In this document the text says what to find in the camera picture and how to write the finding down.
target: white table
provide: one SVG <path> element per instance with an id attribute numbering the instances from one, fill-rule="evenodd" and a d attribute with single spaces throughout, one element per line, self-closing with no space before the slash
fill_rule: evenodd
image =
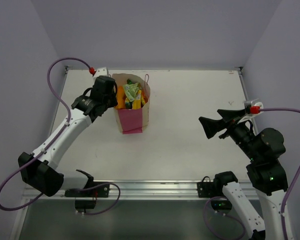
<path id="1" fill-rule="evenodd" d="M 198 118 L 220 119 L 217 109 L 244 107 L 237 71 L 110 70 L 144 78 L 151 87 L 149 125 L 139 134 L 118 131 L 108 109 L 86 129 L 63 156 L 58 172 L 84 170 L 98 180 L 201 180 L 232 171 L 247 180 L 249 159 L 230 139 L 208 140 Z M 87 70 L 69 70 L 62 99 L 71 105 L 93 78 Z M 66 116 L 59 105 L 53 128 Z"/>

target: red cable connector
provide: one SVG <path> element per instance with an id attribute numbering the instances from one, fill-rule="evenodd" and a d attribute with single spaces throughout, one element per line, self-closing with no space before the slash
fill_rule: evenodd
<path id="1" fill-rule="evenodd" d="M 259 114 L 260 113 L 260 107 L 259 106 L 250 107 L 250 113 L 251 114 Z"/>
<path id="2" fill-rule="evenodd" d="M 90 67 L 89 68 L 89 73 L 91 73 L 92 74 L 92 76 L 94 76 L 95 74 L 96 74 L 96 70 L 93 68 L 93 67 Z"/>

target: purple cable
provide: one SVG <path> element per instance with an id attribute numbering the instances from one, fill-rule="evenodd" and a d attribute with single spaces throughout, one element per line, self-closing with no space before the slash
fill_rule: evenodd
<path id="1" fill-rule="evenodd" d="M 101 183 L 101 184 L 99 184 L 97 186 L 93 186 L 93 187 L 89 187 L 89 188 L 85 188 L 85 189 L 79 189 L 79 188 L 71 189 L 73 191 L 78 191 L 78 192 L 87 192 L 87 191 L 95 190 L 97 188 L 100 188 L 100 187 L 103 187 L 103 186 L 106 186 L 106 185 L 113 185 L 113 186 L 115 186 L 118 189 L 118 192 L 119 192 L 118 193 L 118 197 L 116 198 L 116 200 L 114 201 L 114 203 L 111 206 L 109 206 L 106 209 L 101 210 L 101 211 L 97 211 L 97 212 L 81 212 L 81 213 L 84 213 L 84 215 L 94 216 L 94 215 L 103 214 L 106 211 L 112 209 L 118 203 L 118 201 L 119 201 L 119 198 L 120 198 L 120 195 L 121 195 L 120 187 L 117 184 L 113 183 L 113 182 L 105 182 L 105 183 Z"/>
<path id="2" fill-rule="evenodd" d="M 67 113 L 68 113 L 68 117 L 67 117 L 67 122 L 70 121 L 70 118 L 71 118 L 71 112 L 70 112 L 70 108 L 68 107 L 68 105 L 61 99 L 61 97 L 56 93 L 56 91 L 53 89 L 52 85 L 51 85 L 51 82 L 50 82 L 50 72 L 51 72 L 51 69 L 54 67 L 54 65 L 56 65 L 57 63 L 63 61 L 63 60 L 76 60 L 76 61 L 79 61 L 83 64 L 85 64 L 89 69 L 90 69 L 90 66 L 88 63 L 86 63 L 85 61 L 79 59 L 79 58 L 76 58 L 76 57 L 63 57 L 63 58 L 60 58 L 58 60 L 56 60 L 55 62 L 53 62 L 49 69 L 48 69 L 48 72 L 46 74 L 46 80 L 48 82 L 48 86 L 52 92 L 52 94 L 65 106 L 66 110 L 67 110 Z M 44 148 L 45 150 L 47 150 L 48 148 L 51 147 L 51 145 L 57 140 L 57 138 L 62 134 L 62 132 L 65 130 L 67 126 L 64 125 L 60 131 L 55 135 L 55 137 L 51 140 L 51 142 L 49 142 L 46 147 Z M 38 158 L 40 158 L 41 156 L 43 155 L 43 153 L 39 153 L 36 157 L 34 157 L 32 160 L 30 160 L 29 162 L 27 162 L 25 165 L 23 165 L 22 167 L 20 167 L 19 169 L 15 170 L 13 173 L 11 173 L 5 180 L 3 180 L 3 182 L 1 183 L 0 185 L 0 193 L 2 191 L 2 189 L 4 188 L 4 186 L 7 184 L 7 182 L 12 179 L 17 173 L 21 172 L 23 169 L 25 169 L 26 167 L 28 167 L 29 165 L 31 165 L 34 161 L 36 161 Z M 27 206 L 29 206 L 30 204 L 34 203 L 38 198 L 40 198 L 41 196 L 43 195 L 43 193 L 40 193 L 38 196 L 36 196 L 34 199 L 30 200 L 29 202 L 27 202 L 26 204 L 24 205 L 21 205 L 21 206 L 17 206 L 17 207 L 5 207 L 5 206 L 2 206 L 1 203 L 0 203 L 0 209 L 3 210 L 3 211 L 16 211 L 16 210 L 19 210 L 19 209 L 23 209 Z"/>
<path id="3" fill-rule="evenodd" d="M 263 108 L 263 109 L 260 109 L 260 112 L 272 112 L 272 111 L 288 111 L 288 112 L 295 112 L 295 113 L 300 114 L 300 110 L 295 109 L 295 108 L 276 107 L 276 108 Z M 293 187 L 295 186 L 299 175 L 300 175 L 300 166 L 298 167 L 298 170 L 296 171 L 296 173 L 295 173 L 295 175 L 292 179 L 292 182 L 290 184 L 290 187 L 286 191 L 286 193 L 284 195 L 284 198 L 282 200 L 282 204 L 281 204 L 281 214 L 282 214 L 281 215 L 281 223 L 282 223 L 282 230 L 283 230 L 283 235 L 284 235 L 285 240 L 288 240 L 288 234 L 287 234 L 286 220 L 285 220 L 285 217 L 283 216 L 283 213 L 285 212 L 285 206 L 287 204 L 288 197 L 289 197 Z"/>
<path id="4" fill-rule="evenodd" d="M 204 208 L 203 208 L 203 220 L 204 220 L 204 223 L 205 223 L 206 227 L 210 230 L 210 232 L 211 232 L 213 235 L 215 235 L 218 239 L 221 239 L 221 240 L 227 240 L 227 238 L 224 238 L 224 237 L 220 236 L 215 230 L 212 229 L 212 227 L 209 226 L 207 217 L 206 217 L 206 215 L 205 215 L 205 212 L 206 212 L 206 209 L 207 209 L 208 205 L 211 203 L 211 201 L 217 200 L 217 199 L 225 199 L 225 200 L 228 200 L 228 199 L 227 199 L 226 197 L 224 197 L 224 196 L 215 196 L 215 197 L 210 198 L 208 201 L 206 201 L 206 203 L 205 203 L 205 205 L 204 205 Z M 234 217 L 234 216 L 231 216 L 231 215 L 225 215 L 225 217 L 235 220 L 235 221 L 238 222 L 238 223 L 241 225 L 241 227 L 243 228 L 243 232 L 241 233 L 241 235 L 238 236 L 238 237 L 236 237 L 236 238 L 233 238 L 233 239 L 231 239 L 231 240 L 240 240 L 240 239 L 242 239 L 242 238 L 245 236 L 245 234 L 246 234 L 246 228 L 245 228 L 244 224 L 243 224 L 239 219 L 237 219 L 237 218 Z"/>

